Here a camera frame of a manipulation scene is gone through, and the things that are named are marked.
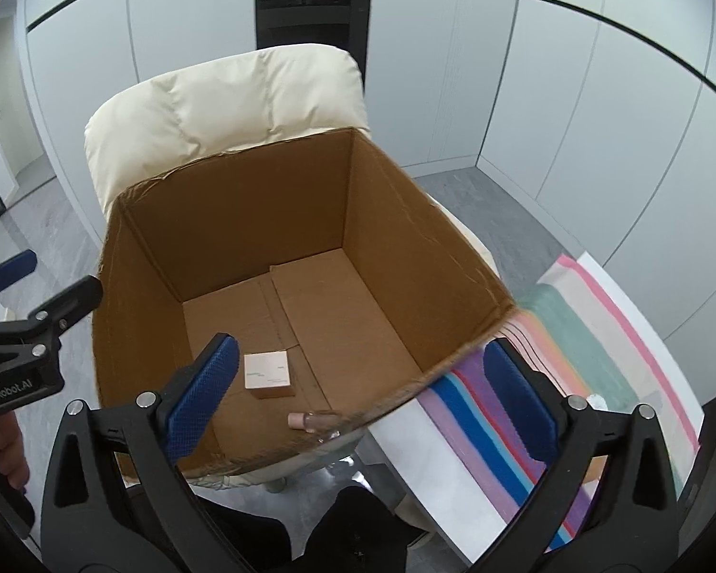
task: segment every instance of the open cardboard box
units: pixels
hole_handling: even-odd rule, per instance
[[[405,173],[355,129],[211,156],[116,200],[93,319],[103,406],[159,390],[218,331],[243,353],[286,350],[295,396],[238,376],[189,477],[242,474],[317,446],[290,412],[342,432],[409,400],[514,304]]]

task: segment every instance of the chair leg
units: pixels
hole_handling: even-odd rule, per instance
[[[276,478],[263,486],[268,493],[281,493],[286,488],[286,478]]]

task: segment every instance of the human hand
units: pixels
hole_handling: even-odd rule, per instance
[[[0,415],[0,473],[8,478],[13,489],[23,489],[29,482],[23,436],[13,412]]]

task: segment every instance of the marble floor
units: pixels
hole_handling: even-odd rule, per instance
[[[417,180],[491,250],[502,279],[517,297],[532,286],[562,252],[554,238],[530,214],[475,168]],[[37,253],[36,272],[0,294],[2,306],[20,318],[68,284],[96,272],[97,247],[56,179],[32,191],[0,218],[0,261],[27,248]],[[76,398],[97,406],[90,317],[67,331],[62,342],[60,359],[65,389],[17,412],[32,470],[27,496],[38,515],[50,450],[63,409]],[[371,485],[387,505],[398,503],[402,489],[384,470],[384,466],[364,466],[357,457],[352,457],[326,470],[293,479],[283,493],[243,488],[222,493],[203,489],[202,494],[250,513],[279,518],[292,536],[297,555],[312,527],[345,485],[356,481]],[[36,538],[39,538],[40,522],[33,530]],[[409,553],[409,572],[458,573],[464,568],[440,537]]]
[[[43,153],[16,175],[18,189],[13,194],[8,208],[27,198],[33,191],[53,179],[55,179],[55,171],[53,171],[53,166],[50,165],[50,159]]]

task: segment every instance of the person's leg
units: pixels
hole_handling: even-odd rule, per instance
[[[348,487],[315,527],[292,570],[402,573],[407,546],[420,532],[395,517],[371,492]]]
[[[139,532],[164,553],[177,558],[141,485],[128,488],[127,495]],[[289,533],[280,521],[222,507],[202,497],[199,501],[227,541],[256,571],[282,567],[292,561]]]

